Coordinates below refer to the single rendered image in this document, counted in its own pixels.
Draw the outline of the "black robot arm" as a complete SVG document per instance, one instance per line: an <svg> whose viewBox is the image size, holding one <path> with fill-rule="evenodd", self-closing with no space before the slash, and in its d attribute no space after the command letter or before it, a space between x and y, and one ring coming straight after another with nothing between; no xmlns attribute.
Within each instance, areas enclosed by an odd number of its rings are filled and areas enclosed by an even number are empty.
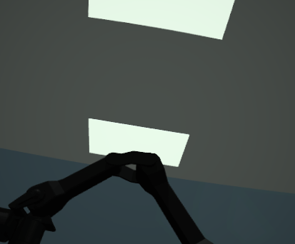
<svg viewBox="0 0 295 244"><path fill-rule="evenodd" d="M136 165L135 171L126 167L131 164ZM40 244L45 230L56 230L52 216L69 200L112 176L138 183L153 195L182 244L213 244L203 236L172 190L160 157L139 151L108 153L105 158L62 180L30 187L8 205L10 209L0 207L0 242L14 239ZM25 207L31 212L27 214Z"/></svg>

